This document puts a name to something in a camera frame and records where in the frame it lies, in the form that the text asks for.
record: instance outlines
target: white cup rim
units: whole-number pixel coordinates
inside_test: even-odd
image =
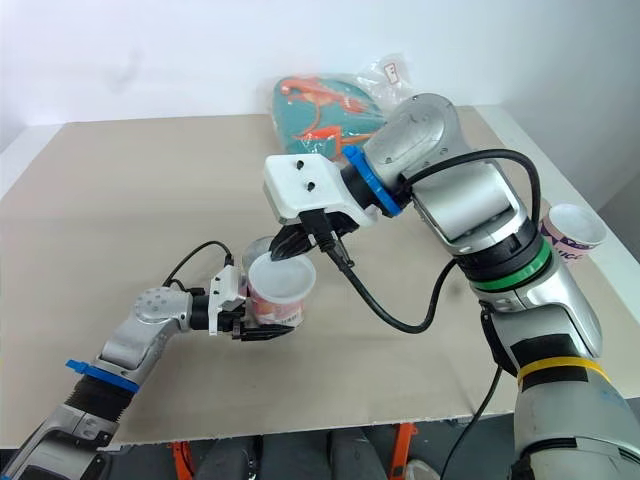
[[[547,215],[562,235],[586,246],[600,245],[607,236],[602,219],[586,208],[569,203],[554,205]]]

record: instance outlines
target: orange stand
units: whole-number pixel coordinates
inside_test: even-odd
[[[404,471],[409,458],[411,436],[416,435],[418,429],[413,423],[401,423],[396,426],[396,440],[393,445],[393,457],[389,467],[389,480],[403,480]]]
[[[169,446],[173,453],[178,480],[192,480],[195,472],[189,442],[171,442]]]

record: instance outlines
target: plastic bag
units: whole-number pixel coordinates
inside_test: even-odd
[[[406,62],[399,53],[376,60],[355,79],[385,115],[414,94]]]
[[[411,95],[399,55],[372,63],[358,75],[291,76],[273,89],[272,118],[287,153],[320,153],[337,160],[347,145],[361,146]]]

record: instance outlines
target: green ring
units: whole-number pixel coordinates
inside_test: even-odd
[[[538,251],[538,254],[527,265],[520,270],[513,272],[506,277],[498,278],[497,280],[489,280],[487,282],[475,282],[471,281],[471,285],[479,290],[502,290],[503,288],[509,288],[513,285],[526,280],[527,278],[538,272],[547,263],[549,256],[551,255],[551,247],[546,240],[542,242],[542,246]]]

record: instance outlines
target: yellow band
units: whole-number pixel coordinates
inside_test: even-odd
[[[544,358],[542,360],[538,360],[535,362],[531,362],[528,365],[525,365],[520,369],[518,373],[518,384],[522,383],[522,379],[529,375],[530,373],[537,372],[538,370],[544,370],[546,368],[553,367],[583,367],[588,368],[589,370],[593,370],[602,375],[607,382],[611,383],[609,377],[600,365],[598,365],[593,360],[589,360],[588,358],[582,357],[553,357],[553,358]]]

